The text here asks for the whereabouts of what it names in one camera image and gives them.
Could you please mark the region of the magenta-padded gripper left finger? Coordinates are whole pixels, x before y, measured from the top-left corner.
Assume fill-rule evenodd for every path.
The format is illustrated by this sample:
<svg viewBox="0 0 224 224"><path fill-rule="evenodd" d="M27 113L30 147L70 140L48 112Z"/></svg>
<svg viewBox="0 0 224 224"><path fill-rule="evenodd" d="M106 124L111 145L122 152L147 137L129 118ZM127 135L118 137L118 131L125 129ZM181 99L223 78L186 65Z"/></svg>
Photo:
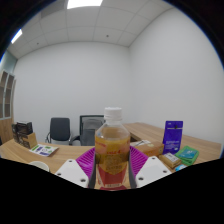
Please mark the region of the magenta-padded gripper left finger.
<svg viewBox="0 0 224 224"><path fill-rule="evenodd" d="M91 148L77 159L68 159L55 175L78 186L93 189L96 183L95 149Z"/></svg>

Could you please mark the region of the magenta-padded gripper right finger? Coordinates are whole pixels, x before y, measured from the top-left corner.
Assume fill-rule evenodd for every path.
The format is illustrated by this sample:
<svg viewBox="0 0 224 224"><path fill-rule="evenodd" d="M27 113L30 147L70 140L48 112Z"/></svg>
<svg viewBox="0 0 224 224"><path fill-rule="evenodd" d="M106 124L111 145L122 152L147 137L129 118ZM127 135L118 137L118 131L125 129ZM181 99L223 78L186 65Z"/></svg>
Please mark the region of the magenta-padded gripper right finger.
<svg viewBox="0 0 224 224"><path fill-rule="evenodd" d="M157 181L171 171L156 157L148 157L135 147L129 152L129 182L132 189Z"/></svg>

